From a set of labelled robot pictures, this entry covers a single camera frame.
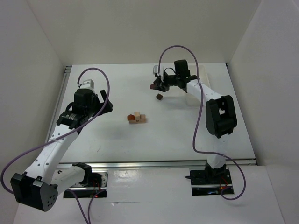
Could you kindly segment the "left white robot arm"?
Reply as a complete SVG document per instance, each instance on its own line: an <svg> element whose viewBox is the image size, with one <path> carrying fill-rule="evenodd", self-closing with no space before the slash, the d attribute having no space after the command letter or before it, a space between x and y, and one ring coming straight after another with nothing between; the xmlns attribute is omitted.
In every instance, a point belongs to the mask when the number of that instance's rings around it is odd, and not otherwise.
<svg viewBox="0 0 299 224"><path fill-rule="evenodd" d="M82 128L97 116L113 110L106 91L101 90L100 94L103 103L91 88L75 92L74 101L59 116L50 141L22 174L15 173L11 178L12 191L18 203L49 211L58 195L74 184L84 187L101 184L101 175L92 172L92 167L85 163L73 163L66 171L56 170Z"/></svg>

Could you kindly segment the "white plastic bin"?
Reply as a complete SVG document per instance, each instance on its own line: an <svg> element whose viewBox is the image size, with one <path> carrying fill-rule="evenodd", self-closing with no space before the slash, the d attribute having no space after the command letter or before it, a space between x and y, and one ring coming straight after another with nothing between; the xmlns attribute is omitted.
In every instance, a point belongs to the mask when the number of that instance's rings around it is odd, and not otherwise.
<svg viewBox="0 0 299 224"><path fill-rule="evenodd" d="M206 72L206 68L204 65L198 65L199 68L199 78L201 83L203 84L203 89L205 87L211 87L208 74ZM201 103L201 91L198 84L197 79L190 81L187 84L187 94L186 94L186 102L189 106L199 106Z"/></svg>

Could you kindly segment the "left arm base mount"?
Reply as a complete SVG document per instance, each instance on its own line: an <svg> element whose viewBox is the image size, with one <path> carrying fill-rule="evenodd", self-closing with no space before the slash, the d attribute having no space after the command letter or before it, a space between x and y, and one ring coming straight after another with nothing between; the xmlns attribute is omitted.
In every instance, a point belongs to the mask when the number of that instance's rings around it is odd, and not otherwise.
<svg viewBox="0 0 299 224"><path fill-rule="evenodd" d="M89 183L84 186L82 184L76 183L72 185L63 194L63 198L74 198L74 195L70 190L77 196L77 198L106 198L107 197L107 182L108 182L108 172L100 171L94 174L94 178L89 181Z"/></svg>

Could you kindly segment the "reddish brown wood prism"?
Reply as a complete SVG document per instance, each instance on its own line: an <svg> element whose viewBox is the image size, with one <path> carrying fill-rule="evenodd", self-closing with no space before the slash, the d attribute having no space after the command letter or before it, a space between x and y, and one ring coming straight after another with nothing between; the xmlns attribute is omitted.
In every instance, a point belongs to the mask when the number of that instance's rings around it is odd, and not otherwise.
<svg viewBox="0 0 299 224"><path fill-rule="evenodd" d="M135 120L135 116L133 114L127 116L127 121L133 121L133 120Z"/></svg>

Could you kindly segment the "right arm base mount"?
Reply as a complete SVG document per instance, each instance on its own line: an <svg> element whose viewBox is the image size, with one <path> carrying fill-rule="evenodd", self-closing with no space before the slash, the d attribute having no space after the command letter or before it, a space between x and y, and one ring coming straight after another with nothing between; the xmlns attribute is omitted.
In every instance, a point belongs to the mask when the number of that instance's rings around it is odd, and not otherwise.
<svg viewBox="0 0 299 224"><path fill-rule="evenodd" d="M234 194L228 169L220 177L212 180L208 180L204 170L190 170L190 174L185 178L191 182L192 196L220 195L222 190L224 190L224 195Z"/></svg>

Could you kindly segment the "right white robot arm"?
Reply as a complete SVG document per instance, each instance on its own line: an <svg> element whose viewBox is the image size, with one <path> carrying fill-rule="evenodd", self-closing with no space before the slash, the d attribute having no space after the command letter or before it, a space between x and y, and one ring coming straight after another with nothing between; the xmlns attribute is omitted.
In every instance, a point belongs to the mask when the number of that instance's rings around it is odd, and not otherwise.
<svg viewBox="0 0 299 224"><path fill-rule="evenodd" d="M155 65L153 74L156 79L150 85L150 88L167 92L170 87L177 86L200 101L199 116L193 134L192 147L195 152L208 155L205 164L205 179L214 182L225 174L227 157L224 155L223 150L229 135L237 125L233 98L230 95L224 96L216 93L203 84L198 76L191 75L186 60L175 61L174 65L173 75L160 71L160 66ZM206 108L206 129L214 137L213 151L199 151L195 148L196 134L203 107Z"/></svg>

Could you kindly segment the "long light wood block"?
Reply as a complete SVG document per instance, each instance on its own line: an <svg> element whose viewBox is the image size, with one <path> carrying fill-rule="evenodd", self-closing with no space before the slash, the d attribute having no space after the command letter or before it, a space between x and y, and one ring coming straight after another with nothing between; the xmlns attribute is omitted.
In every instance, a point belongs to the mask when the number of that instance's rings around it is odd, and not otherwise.
<svg viewBox="0 0 299 224"><path fill-rule="evenodd" d="M146 123L146 117L140 117L140 119L130 120L130 124L142 124Z"/></svg>

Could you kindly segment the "dark brown wood block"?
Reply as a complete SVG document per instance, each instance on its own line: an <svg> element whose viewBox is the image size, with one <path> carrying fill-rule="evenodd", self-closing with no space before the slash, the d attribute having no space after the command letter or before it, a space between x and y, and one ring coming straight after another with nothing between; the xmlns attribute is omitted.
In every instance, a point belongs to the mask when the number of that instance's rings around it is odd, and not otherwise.
<svg viewBox="0 0 299 224"><path fill-rule="evenodd" d="M156 95L156 98L157 98L158 100L162 100L162 99L163 99L163 95L161 95L161 94L157 94L157 95Z"/></svg>

